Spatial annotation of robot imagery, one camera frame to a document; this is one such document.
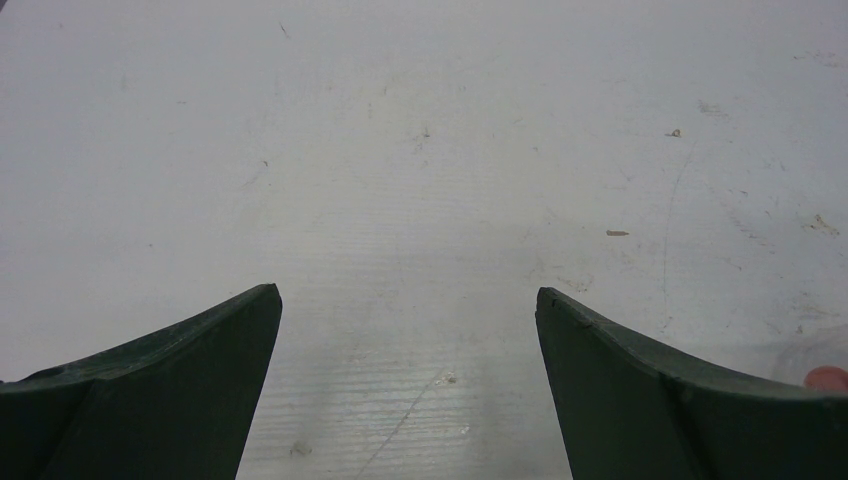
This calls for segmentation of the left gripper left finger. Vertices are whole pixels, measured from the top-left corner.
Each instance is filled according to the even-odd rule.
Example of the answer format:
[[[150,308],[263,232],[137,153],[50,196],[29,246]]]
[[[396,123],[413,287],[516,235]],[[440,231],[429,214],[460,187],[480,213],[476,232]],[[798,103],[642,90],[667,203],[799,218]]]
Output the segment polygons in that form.
[[[253,287],[191,318],[1,386],[5,479],[233,479],[283,302]]]

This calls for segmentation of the person's right hand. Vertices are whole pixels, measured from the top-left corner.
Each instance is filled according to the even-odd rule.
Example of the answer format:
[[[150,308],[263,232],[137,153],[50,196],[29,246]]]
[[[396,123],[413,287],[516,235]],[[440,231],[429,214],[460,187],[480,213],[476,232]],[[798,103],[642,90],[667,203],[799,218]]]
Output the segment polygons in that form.
[[[803,384],[807,388],[818,391],[846,392],[848,372],[836,366],[820,366],[807,373]]]

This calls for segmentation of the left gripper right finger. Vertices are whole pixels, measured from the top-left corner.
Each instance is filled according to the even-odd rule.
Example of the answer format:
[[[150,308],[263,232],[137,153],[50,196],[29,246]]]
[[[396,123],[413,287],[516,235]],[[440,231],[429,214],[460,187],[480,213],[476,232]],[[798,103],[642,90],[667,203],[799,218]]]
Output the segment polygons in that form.
[[[843,479],[847,397],[737,372],[543,287],[536,326],[576,479]]]

